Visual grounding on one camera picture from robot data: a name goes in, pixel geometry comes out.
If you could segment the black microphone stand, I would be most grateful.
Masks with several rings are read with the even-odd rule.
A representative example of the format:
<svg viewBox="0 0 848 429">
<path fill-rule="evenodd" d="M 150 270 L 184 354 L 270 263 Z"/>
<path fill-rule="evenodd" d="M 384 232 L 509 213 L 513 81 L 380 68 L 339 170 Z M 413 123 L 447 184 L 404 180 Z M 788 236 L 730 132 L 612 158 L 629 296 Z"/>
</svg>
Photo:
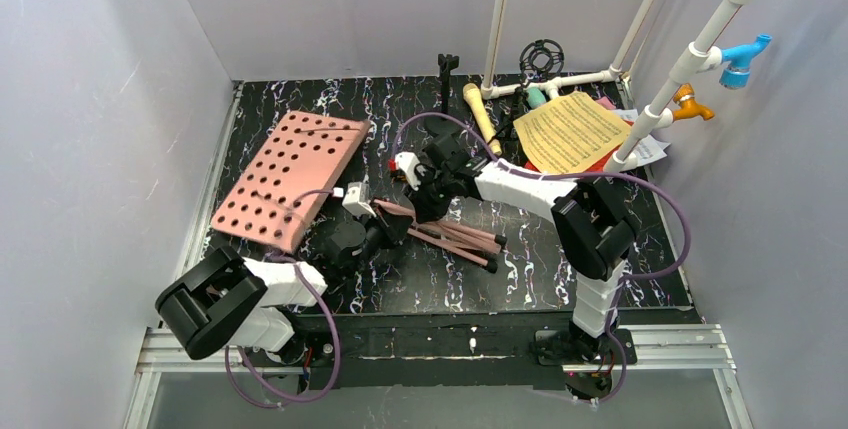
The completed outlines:
<svg viewBox="0 0 848 429">
<path fill-rule="evenodd" d="M 448 115 L 451 105 L 451 73 L 459 67 L 460 58 L 449 53 L 440 53 L 437 57 L 440 82 L 440 109 L 441 114 Z M 454 134 L 459 127 L 450 120 L 440 117 L 428 117 L 424 121 L 425 130 L 430 136 L 440 137 Z"/>
</svg>

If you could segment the cream yellow microphone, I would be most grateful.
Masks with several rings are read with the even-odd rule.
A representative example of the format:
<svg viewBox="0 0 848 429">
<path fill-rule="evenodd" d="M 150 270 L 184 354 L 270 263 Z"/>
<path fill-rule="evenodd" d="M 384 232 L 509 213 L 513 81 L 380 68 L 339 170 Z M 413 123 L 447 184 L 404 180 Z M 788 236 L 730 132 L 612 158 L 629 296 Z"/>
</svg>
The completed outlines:
<svg viewBox="0 0 848 429">
<path fill-rule="evenodd" d="M 495 129 L 484 106 L 480 88 L 473 83 L 465 84 L 462 88 L 462 95 L 472 112 L 483 139 L 496 156 L 501 156 L 502 147 L 496 139 Z"/>
</svg>

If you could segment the pink music stand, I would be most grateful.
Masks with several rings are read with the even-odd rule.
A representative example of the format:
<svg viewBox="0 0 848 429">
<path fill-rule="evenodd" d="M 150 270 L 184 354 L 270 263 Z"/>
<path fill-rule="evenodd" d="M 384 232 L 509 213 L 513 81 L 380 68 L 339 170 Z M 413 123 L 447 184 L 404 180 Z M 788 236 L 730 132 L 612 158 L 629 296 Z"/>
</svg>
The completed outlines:
<svg viewBox="0 0 848 429">
<path fill-rule="evenodd" d="M 294 254 L 321 207 L 343 198 L 336 184 L 368 131 L 367 123 L 290 111 L 261 146 L 215 210 L 212 229 Z M 375 212 L 412 216 L 414 210 L 372 198 Z M 448 221 L 419 224 L 407 232 L 490 273 L 505 240 Z"/>
</svg>

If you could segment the green microphone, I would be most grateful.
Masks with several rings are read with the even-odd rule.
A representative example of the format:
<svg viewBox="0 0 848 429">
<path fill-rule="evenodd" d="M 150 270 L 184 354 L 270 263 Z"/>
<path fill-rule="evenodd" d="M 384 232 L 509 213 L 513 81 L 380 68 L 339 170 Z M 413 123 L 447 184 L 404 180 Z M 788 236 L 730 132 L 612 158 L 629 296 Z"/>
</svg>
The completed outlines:
<svg viewBox="0 0 848 429">
<path fill-rule="evenodd" d="M 526 104 L 530 109 L 536 109 L 548 102 L 545 93 L 538 87 L 528 87 L 524 91 Z"/>
</svg>

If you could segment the yellow sheet music page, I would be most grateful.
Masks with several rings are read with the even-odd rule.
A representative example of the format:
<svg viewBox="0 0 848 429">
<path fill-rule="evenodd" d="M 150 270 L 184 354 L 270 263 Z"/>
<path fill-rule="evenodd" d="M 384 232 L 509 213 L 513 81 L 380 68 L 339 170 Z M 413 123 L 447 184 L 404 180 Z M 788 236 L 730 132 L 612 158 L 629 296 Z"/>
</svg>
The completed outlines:
<svg viewBox="0 0 848 429">
<path fill-rule="evenodd" d="M 555 98 L 514 121 L 526 157 L 571 153 L 588 159 L 619 148 L 631 124 L 583 92 Z"/>
</svg>

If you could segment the small black tripod stand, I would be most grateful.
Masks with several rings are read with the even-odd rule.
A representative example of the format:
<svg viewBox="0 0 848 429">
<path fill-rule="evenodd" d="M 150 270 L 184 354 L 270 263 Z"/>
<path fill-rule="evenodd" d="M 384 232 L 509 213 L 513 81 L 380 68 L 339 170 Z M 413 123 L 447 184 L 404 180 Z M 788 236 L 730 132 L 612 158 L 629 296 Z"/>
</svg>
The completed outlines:
<svg viewBox="0 0 848 429">
<path fill-rule="evenodd" d="M 564 67 L 564 52 L 562 46 L 552 39 L 538 39 L 529 43 L 519 57 L 520 82 L 513 93 L 511 106 L 501 112 L 501 124 L 497 127 L 493 141 L 503 138 L 514 141 L 514 121 L 523 115 L 529 106 L 528 98 L 532 83 L 544 83 L 560 76 Z"/>
</svg>

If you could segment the pink sheet music page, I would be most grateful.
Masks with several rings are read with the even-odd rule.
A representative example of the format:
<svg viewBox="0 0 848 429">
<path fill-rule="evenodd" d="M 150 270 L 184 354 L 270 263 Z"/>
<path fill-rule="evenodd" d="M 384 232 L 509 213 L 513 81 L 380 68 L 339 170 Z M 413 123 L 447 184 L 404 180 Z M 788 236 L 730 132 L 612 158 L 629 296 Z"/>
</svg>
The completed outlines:
<svg viewBox="0 0 848 429">
<path fill-rule="evenodd" d="M 616 109 L 615 104 L 608 97 L 596 99 L 595 102 L 598 103 L 599 105 L 605 107 L 608 110 L 615 110 Z"/>
</svg>

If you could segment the white sheet music page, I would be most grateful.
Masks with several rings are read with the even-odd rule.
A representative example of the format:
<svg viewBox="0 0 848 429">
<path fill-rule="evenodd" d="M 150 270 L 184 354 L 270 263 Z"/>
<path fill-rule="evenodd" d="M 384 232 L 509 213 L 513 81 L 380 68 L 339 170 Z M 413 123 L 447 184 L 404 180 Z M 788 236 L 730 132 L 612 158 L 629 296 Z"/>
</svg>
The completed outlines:
<svg viewBox="0 0 848 429">
<path fill-rule="evenodd" d="M 629 124 L 633 124 L 638 118 L 638 111 L 635 109 L 614 109 L 613 113 Z M 625 162 L 623 170 L 632 170 L 665 158 L 666 149 L 669 146 L 669 142 L 657 140 L 652 135 L 646 136 L 636 145 Z"/>
</svg>

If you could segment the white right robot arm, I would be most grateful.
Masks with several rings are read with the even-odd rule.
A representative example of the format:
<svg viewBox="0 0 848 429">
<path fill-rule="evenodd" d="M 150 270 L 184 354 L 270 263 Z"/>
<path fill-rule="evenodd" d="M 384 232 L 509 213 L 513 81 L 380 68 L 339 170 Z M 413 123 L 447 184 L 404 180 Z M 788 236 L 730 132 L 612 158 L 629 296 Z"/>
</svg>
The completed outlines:
<svg viewBox="0 0 848 429">
<path fill-rule="evenodd" d="M 615 295 L 637 227 L 604 178 L 556 179 L 490 157 L 472 156 L 448 137 L 419 157 L 395 154 L 389 164 L 407 181 L 405 197 L 419 223 L 442 219 L 463 197 L 523 209 L 550 221 L 576 273 L 571 332 L 598 339 L 617 318 Z"/>
</svg>

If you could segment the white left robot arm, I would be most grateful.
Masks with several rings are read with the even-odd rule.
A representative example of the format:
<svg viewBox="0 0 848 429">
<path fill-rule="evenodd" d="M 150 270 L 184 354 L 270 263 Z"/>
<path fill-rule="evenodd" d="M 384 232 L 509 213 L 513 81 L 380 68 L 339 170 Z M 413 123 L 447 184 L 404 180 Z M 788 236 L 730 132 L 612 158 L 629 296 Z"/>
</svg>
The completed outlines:
<svg viewBox="0 0 848 429">
<path fill-rule="evenodd" d="M 399 246 L 413 221 L 378 210 L 339 223 L 310 262 L 264 262 L 221 246 L 165 288 L 154 307 L 192 360 L 228 345 L 278 352 L 294 335 L 281 307 L 315 305 L 329 285 Z"/>
</svg>

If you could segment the right robot arm base mount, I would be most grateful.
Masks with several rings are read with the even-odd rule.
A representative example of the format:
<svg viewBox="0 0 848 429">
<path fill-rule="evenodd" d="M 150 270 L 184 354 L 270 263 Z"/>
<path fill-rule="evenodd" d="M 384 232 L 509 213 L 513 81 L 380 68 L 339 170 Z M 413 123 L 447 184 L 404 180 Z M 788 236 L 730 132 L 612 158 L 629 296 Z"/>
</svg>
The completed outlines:
<svg viewBox="0 0 848 429">
<path fill-rule="evenodd" d="M 576 326 L 553 331 L 540 330 L 529 344 L 530 353 L 542 366 L 559 366 L 565 386 L 576 402 L 598 405 L 616 393 L 615 370 L 627 370 L 638 362 L 632 333 L 613 327 L 613 338 L 584 334 Z"/>
</svg>

